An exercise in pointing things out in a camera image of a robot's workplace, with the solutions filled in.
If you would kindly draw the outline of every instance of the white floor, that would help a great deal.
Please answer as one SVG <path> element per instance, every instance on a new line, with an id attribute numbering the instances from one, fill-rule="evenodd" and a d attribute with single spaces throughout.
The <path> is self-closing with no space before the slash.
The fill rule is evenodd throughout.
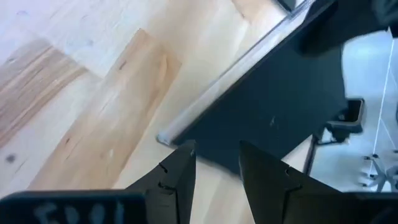
<path id="1" fill-rule="evenodd" d="M 315 154 L 311 176 L 340 191 L 373 191 L 362 187 L 376 171 L 364 156 L 379 154 L 385 167 L 398 165 L 398 40 L 389 32 L 376 32 L 346 43 L 343 73 L 347 97 L 366 102 L 364 132 L 347 144 L 323 146 Z M 330 138 L 325 131 L 324 139 Z M 386 184 L 384 190 L 390 189 Z"/>

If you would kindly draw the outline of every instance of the black panel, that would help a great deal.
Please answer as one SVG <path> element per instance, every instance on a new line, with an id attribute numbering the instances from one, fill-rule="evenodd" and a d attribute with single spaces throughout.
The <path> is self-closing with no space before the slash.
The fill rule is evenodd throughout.
<path id="1" fill-rule="evenodd" d="M 283 158 L 346 107 L 341 49 L 302 54 L 302 40 L 332 14 L 322 1 L 311 16 L 174 139 L 197 141 L 197 154 L 239 173 L 239 140 Z"/>

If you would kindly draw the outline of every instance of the wooden floor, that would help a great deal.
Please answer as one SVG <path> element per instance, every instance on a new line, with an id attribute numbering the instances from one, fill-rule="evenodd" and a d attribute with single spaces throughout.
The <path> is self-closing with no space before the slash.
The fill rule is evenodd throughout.
<path id="1" fill-rule="evenodd" d="M 130 185 L 172 152 L 156 134 L 285 16 L 271 0 L 1 1 L 0 197 Z M 238 179 L 198 162 L 196 183 L 192 223 L 253 222 Z"/>

